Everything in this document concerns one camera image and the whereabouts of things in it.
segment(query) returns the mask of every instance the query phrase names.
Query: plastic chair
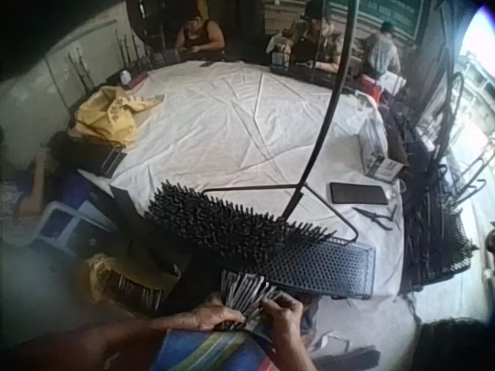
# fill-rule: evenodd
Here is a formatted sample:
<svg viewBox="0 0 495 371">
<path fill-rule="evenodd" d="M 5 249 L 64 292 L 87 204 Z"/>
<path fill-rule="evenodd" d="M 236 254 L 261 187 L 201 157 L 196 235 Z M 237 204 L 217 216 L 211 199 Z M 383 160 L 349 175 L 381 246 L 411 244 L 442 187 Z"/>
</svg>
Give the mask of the plastic chair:
<svg viewBox="0 0 495 371">
<path fill-rule="evenodd" d="M 93 213 L 95 217 L 88 216 L 84 210 Z M 41 232 L 43 228 L 46 226 L 48 220 L 55 212 L 62 212 L 69 216 L 72 216 L 70 222 L 65 226 L 60 234 L 55 237 L 47 237 L 43 236 Z M 2 239 L 5 240 L 6 243 L 9 243 L 13 246 L 24 247 L 30 245 L 35 240 L 42 240 L 48 243 L 50 246 L 55 247 L 56 249 L 62 250 L 64 253 L 77 257 L 77 255 L 67 247 L 67 241 L 69 240 L 72 232 L 77 228 L 77 225 L 80 221 L 87 222 L 101 230 L 105 230 L 109 233 L 117 233 L 118 228 L 102 213 L 100 213 L 94 206 L 92 206 L 89 202 L 83 203 L 83 205 L 79 208 L 79 210 L 75 210 L 67 205 L 62 203 L 58 203 L 56 201 L 49 203 L 46 205 L 41 217 L 38 220 L 36 227 L 26 236 L 22 237 L 14 237 L 9 236 L 8 233 L 5 233 L 2 236 Z"/>
</svg>

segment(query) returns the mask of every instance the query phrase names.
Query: dark hair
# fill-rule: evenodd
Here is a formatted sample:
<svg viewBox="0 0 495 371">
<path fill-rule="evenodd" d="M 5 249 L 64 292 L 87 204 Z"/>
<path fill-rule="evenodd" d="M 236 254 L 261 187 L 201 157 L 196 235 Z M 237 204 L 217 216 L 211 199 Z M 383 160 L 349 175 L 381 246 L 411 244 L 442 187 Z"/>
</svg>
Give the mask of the dark hair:
<svg viewBox="0 0 495 371">
<path fill-rule="evenodd" d="M 328 8 L 328 6 L 323 4 L 323 0 L 309 0 L 309 2 L 306 3 L 306 7 L 304 8 L 303 18 L 306 20 L 328 19 L 330 17 Z"/>
<path fill-rule="evenodd" d="M 394 33 L 394 25 L 392 25 L 391 22 L 389 21 L 385 21 L 381 24 L 381 28 L 380 28 L 380 31 L 382 31 L 383 33 Z"/>
</svg>

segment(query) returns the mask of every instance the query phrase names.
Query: bundle of metal rods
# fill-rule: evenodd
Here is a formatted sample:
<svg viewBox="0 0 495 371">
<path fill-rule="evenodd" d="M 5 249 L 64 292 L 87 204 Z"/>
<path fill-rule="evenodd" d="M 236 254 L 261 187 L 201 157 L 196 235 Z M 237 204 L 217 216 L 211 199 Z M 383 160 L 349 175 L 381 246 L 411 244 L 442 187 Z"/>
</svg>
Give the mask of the bundle of metal rods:
<svg viewBox="0 0 495 371">
<path fill-rule="evenodd" d="M 105 291 L 129 311 L 152 317 L 166 297 L 162 289 L 147 288 L 115 271 L 110 273 Z"/>
<path fill-rule="evenodd" d="M 221 326 L 223 330 L 232 330 L 243 328 L 259 318 L 262 312 L 261 300 L 275 300 L 282 292 L 267 282 L 263 276 L 224 271 L 220 293 L 228 308 L 239 311 L 246 318 L 244 324 L 223 323 Z"/>
<path fill-rule="evenodd" d="M 199 194 L 194 189 L 163 183 L 150 201 L 145 217 L 156 226 L 195 243 L 223 262 L 243 268 L 266 263 L 284 248 L 289 237 L 317 242 L 329 234 L 310 223 L 289 224 L 269 213 Z"/>
</svg>

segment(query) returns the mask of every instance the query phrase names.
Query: green sign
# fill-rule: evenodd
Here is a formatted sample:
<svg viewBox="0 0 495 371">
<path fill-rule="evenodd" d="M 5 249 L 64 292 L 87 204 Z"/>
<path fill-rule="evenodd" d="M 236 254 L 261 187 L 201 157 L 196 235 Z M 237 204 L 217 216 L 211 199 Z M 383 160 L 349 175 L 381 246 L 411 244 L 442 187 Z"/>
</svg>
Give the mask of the green sign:
<svg viewBox="0 0 495 371">
<path fill-rule="evenodd" d="M 329 0 L 329 5 L 347 10 L 347 0 Z M 423 0 L 361 0 L 358 17 L 376 24 L 390 21 L 398 33 L 415 39 L 422 9 Z"/>
</svg>

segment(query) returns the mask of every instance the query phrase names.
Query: smartphone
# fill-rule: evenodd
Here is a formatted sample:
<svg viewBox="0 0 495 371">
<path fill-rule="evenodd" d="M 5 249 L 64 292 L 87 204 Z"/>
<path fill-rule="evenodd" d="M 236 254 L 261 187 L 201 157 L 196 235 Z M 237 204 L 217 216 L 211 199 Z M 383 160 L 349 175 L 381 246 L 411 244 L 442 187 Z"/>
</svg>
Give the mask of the smartphone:
<svg viewBox="0 0 495 371">
<path fill-rule="evenodd" d="M 330 183 L 330 195 L 337 204 L 388 205 L 385 191 L 379 185 Z"/>
</svg>

